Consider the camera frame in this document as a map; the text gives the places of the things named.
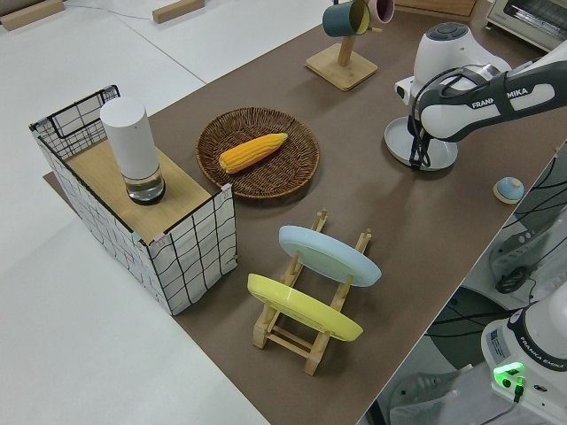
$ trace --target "toaster oven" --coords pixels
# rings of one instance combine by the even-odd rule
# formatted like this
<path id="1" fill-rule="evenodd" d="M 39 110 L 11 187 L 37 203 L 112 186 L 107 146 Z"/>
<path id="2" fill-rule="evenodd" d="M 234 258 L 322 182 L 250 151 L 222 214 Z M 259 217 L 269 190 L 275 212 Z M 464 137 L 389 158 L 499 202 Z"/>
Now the toaster oven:
<path id="1" fill-rule="evenodd" d="M 567 39 L 567 0 L 493 0 L 487 20 L 550 51 Z"/>

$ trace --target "brown mat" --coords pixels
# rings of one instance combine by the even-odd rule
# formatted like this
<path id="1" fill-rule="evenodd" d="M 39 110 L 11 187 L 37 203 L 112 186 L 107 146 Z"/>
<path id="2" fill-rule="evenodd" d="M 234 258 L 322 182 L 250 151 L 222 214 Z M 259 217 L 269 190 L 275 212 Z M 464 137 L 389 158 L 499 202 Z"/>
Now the brown mat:
<path id="1" fill-rule="evenodd" d="M 480 43 L 512 66 L 541 56 L 498 29 L 485 30 L 486 7 L 471 24 Z M 275 108 L 305 123 L 320 144 L 319 169 L 303 198 L 237 201 L 239 266 L 175 317 L 271 423 L 355 424 L 513 212 L 494 197 L 494 183 L 512 175 L 530 187 L 567 135 L 559 110 L 478 130 L 459 144 L 448 170 L 415 173 L 395 160 L 383 132 L 407 109 L 394 83 L 412 75 L 423 32 L 440 22 L 397 12 L 382 35 L 358 37 L 354 51 L 378 72 L 349 92 L 304 65 L 336 42 L 317 27 L 150 117 L 156 144 L 209 190 L 195 143 L 224 112 Z M 364 332 L 352 343 L 331 340 L 312 377 L 296 354 L 252 346 L 261 303 L 248 294 L 246 276 L 279 278 L 288 258 L 278 229 L 308 227 L 322 207 L 329 211 L 325 233 L 345 243 L 372 229 L 366 252 L 384 276 L 351 289 L 343 312 Z M 335 285 L 306 270 L 296 288 L 330 302 Z"/>

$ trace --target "corn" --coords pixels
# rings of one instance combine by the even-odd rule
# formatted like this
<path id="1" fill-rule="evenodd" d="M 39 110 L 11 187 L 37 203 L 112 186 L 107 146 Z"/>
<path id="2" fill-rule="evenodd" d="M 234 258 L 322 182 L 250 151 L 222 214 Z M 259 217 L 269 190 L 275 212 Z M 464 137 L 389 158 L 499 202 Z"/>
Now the corn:
<path id="1" fill-rule="evenodd" d="M 228 174 L 238 173 L 277 151 L 286 140 L 287 133 L 272 133 L 240 143 L 224 151 L 219 157 L 219 164 Z"/>

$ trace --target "woven tray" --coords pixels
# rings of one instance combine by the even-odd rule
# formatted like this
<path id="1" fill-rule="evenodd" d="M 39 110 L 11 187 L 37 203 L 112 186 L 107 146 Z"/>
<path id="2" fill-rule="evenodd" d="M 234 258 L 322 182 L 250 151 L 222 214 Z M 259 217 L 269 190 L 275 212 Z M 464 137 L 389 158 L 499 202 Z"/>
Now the woven tray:
<path id="1" fill-rule="evenodd" d="M 276 152 L 236 174 L 226 174 L 219 156 L 240 143 L 269 133 L 287 133 Z M 197 161 L 217 186 L 232 184 L 239 197 L 285 197 L 305 186 L 319 164 L 319 144 L 311 131 L 291 115 L 269 108 L 249 107 L 226 112 L 211 121 L 197 143 Z"/>

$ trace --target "wire grid box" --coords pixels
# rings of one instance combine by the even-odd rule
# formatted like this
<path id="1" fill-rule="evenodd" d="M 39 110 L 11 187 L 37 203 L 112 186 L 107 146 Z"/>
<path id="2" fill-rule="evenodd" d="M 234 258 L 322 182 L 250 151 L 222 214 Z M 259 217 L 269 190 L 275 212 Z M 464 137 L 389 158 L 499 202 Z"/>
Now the wire grid box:
<path id="1" fill-rule="evenodd" d="M 92 235 L 170 314 L 178 314 L 237 266 L 232 188 L 221 188 L 146 243 L 66 163 L 106 138 L 100 108 L 119 95 L 116 86 L 109 86 L 29 127 Z"/>

